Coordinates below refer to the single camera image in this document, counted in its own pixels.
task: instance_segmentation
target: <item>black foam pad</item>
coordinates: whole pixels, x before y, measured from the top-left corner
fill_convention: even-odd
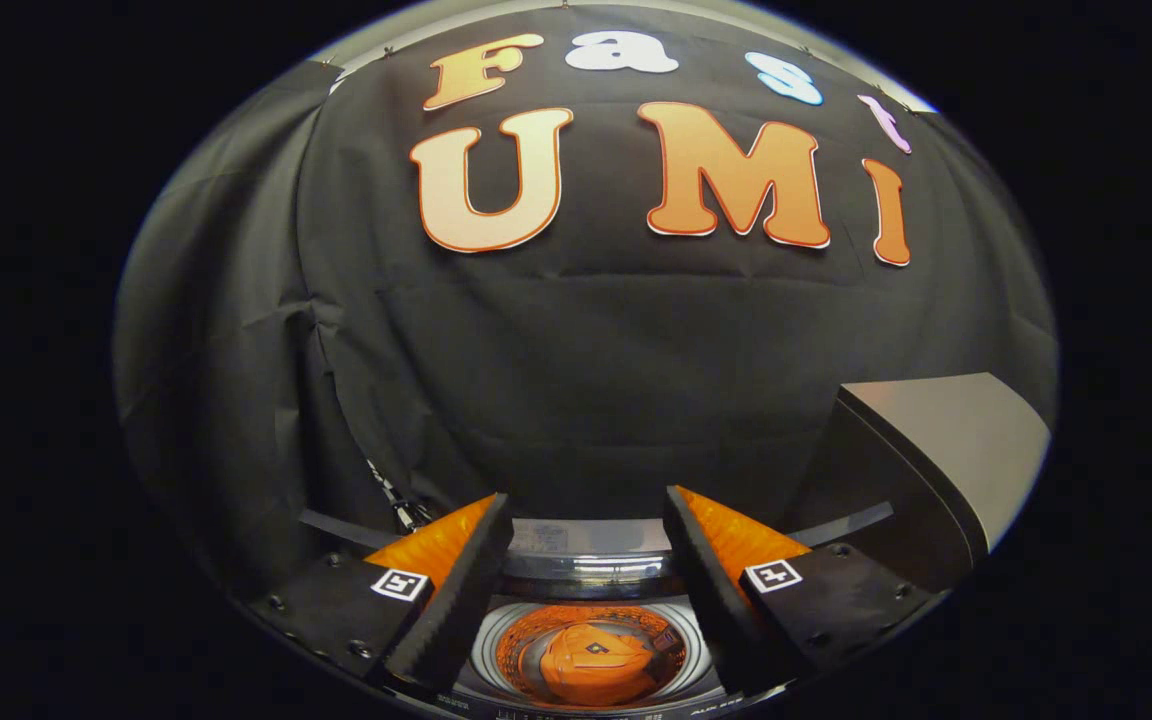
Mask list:
[[[750,696],[803,674],[801,655],[783,630],[755,615],[732,584],[676,486],[666,488],[662,521],[723,688]]]
[[[488,611],[509,541],[513,516],[508,497],[497,495],[452,566],[447,582],[385,660],[385,669],[430,691],[452,689]]]

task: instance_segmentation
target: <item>white letter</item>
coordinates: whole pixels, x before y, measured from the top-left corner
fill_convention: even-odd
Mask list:
[[[808,74],[796,65],[763,53],[745,53],[745,60],[749,60],[749,63],[753,65],[755,68],[763,70],[758,73],[758,79],[763,81],[763,85],[772,88],[776,94],[791,97],[808,105],[824,103],[820,91],[812,85],[812,78],[808,77]]]
[[[578,47],[567,54],[567,63],[581,70],[634,68],[641,73],[670,73],[679,68],[679,61],[664,54],[657,38],[639,32],[588,32],[576,37],[573,45]]]

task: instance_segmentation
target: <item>gray panel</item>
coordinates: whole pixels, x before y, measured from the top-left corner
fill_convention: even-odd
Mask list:
[[[1047,454],[1051,433],[1034,409],[990,373],[844,387],[950,478],[980,520],[992,551]]]

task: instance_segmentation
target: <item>orange object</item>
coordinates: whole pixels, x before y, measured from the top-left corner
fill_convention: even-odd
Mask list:
[[[805,544],[793,541],[758,520],[741,515],[707,497],[696,495],[689,488],[677,487],[679,495],[687,501],[687,509],[691,510],[705,539],[708,539],[708,546],[714,548],[719,564],[723,567],[732,584],[736,585],[741,597],[745,598],[745,602],[749,602],[749,597],[740,586],[740,575],[745,568],[812,552]]]
[[[438,594],[439,588],[444,586],[452,574],[452,566],[456,564],[461,551],[465,550],[465,544],[470,541],[473,530],[479,526],[479,521],[486,515],[494,498],[495,495],[490,495],[467,505],[452,515],[435,520],[415,533],[372,552],[364,560],[393,570],[429,575],[434,583],[434,594]]]
[[[550,690],[573,705],[607,707],[650,691],[652,651],[634,635],[613,635],[581,623],[554,635],[540,659]]]

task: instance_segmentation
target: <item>white label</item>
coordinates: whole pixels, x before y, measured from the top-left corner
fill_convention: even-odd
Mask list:
[[[803,575],[783,560],[749,566],[745,568],[745,575],[749,575],[750,582],[753,582],[760,593],[778,591],[803,582]]]
[[[425,577],[425,575],[403,573],[402,570],[388,570],[385,575],[381,575],[380,579],[376,581],[374,585],[371,585],[371,589],[385,597],[392,597],[394,600],[410,602],[416,600],[416,596],[419,596],[420,589],[425,588],[425,583],[429,583],[429,577]]]

